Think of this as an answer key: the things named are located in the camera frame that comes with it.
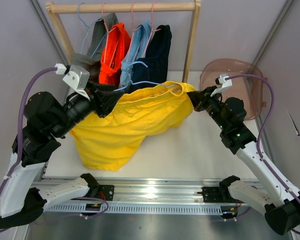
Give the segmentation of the blue wire hanger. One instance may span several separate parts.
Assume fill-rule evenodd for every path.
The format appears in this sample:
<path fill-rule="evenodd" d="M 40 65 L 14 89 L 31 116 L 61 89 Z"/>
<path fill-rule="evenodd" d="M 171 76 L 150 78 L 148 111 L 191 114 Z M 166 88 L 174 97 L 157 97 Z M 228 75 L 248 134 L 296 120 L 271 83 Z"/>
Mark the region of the blue wire hanger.
<path fill-rule="evenodd" d="M 143 61 L 134 61 L 132 63 L 130 63 L 128 66 L 133 66 L 133 65 L 137 65 L 137 64 L 141 64 L 143 65 L 144 67 L 148 68 L 148 65 L 145 64 Z M 112 92 L 123 92 L 125 89 L 129 88 L 131 85 L 132 86 L 138 86 L 138 85 L 141 85 L 141 84 L 148 84 L 148 85 L 153 85 L 153 86 L 163 86 L 167 89 L 169 88 L 172 88 L 172 87 L 176 87 L 177 84 L 171 84 L 171 85 L 166 85 L 164 83 L 157 83 L 157 82 L 153 82 L 153 81 L 139 81 L 139 82 L 133 82 L 131 79 L 129 80 L 129 85 L 127 86 L 124 86 L 124 87 L 120 87 L 120 88 L 117 88 L 115 90 L 113 90 Z"/>

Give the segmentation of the yellow shorts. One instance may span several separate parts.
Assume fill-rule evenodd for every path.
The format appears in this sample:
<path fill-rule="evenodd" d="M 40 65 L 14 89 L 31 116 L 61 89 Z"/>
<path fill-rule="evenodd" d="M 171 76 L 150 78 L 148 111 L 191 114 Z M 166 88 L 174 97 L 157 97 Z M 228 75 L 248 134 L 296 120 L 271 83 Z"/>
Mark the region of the yellow shorts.
<path fill-rule="evenodd" d="M 118 171 L 146 137 L 182 125 L 194 110 L 188 94 L 195 90 L 189 83 L 167 81 L 123 94 L 105 118 L 90 113 L 69 132 L 83 166 Z"/>

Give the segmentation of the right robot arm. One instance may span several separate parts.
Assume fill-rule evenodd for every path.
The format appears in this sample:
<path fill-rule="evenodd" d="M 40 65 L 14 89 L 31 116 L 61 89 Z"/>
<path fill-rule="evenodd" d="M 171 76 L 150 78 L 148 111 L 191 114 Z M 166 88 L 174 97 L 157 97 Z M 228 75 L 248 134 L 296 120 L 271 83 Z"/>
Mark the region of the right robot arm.
<path fill-rule="evenodd" d="M 264 191 L 249 186 L 237 176 L 219 183 L 218 196 L 224 202 L 240 200 L 264 215 L 278 235 L 294 231 L 300 225 L 300 189 L 291 183 L 260 149 L 257 138 L 244 124 L 244 102 L 236 97 L 221 101 L 213 95 L 215 87 L 192 91 L 187 95 L 196 112 L 206 111 L 220 127 L 223 145 L 253 172 Z"/>

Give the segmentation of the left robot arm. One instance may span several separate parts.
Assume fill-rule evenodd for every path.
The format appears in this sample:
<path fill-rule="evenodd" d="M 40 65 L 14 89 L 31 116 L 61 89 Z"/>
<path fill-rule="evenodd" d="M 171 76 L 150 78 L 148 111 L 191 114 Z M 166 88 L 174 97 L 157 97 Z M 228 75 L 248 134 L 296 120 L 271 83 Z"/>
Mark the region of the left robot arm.
<path fill-rule="evenodd" d="M 27 123 L 18 129 L 9 171 L 0 188 L 0 232 L 30 224 L 54 205 L 99 196 L 100 185 L 89 173 L 46 189 L 33 187 L 33 181 L 61 146 L 59 139 L 91 113 L 99 118 L 109 115 L 122 96 L 112 86 L 91 85 L 86 97 L 72 93 L 65 104 L 47 91 L 38 92 L 28 100 L 21 110 L 21 117 Z"/>

